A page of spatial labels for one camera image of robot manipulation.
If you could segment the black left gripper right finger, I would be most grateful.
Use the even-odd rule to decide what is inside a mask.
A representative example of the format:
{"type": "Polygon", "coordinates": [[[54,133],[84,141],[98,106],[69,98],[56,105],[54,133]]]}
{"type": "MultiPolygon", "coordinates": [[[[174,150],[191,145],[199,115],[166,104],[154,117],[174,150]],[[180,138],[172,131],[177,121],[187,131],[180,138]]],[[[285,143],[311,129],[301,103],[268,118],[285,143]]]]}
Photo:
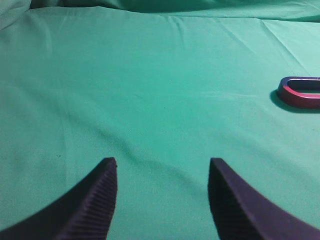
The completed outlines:
{"type": "Polygon", "coordinates": [[[222,158],[211,158],[208,201],[221,240],[318,240],[320,230],[265,198],[222,158]]]}

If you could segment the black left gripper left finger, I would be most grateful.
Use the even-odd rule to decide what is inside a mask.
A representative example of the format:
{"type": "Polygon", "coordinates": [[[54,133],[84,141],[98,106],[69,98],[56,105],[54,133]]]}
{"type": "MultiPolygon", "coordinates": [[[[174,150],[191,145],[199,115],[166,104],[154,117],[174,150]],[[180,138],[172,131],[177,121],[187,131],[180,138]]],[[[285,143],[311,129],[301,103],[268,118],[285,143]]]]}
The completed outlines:
{"type": "Polygon", "coordinates": [[[116,208],[117,162],[104,158],[60,198],[2,230],[2,240],[105,240],[116,208]]]}

